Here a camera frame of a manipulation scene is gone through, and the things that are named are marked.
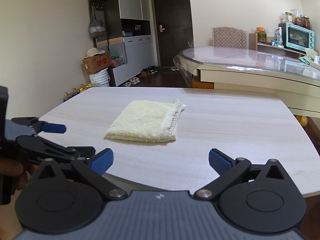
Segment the person's left hand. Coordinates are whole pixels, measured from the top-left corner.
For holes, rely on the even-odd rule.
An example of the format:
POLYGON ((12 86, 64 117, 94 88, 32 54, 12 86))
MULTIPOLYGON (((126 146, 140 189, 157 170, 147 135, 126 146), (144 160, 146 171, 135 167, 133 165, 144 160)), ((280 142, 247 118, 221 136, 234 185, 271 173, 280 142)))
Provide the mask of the person's left hand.
POLYGON ((23 165, 15 160, 1 158, 0 174, 10 177, 18 177, 18 181, 15 183, 16 190, 22 190, 28 182, 28 176, 23 165))

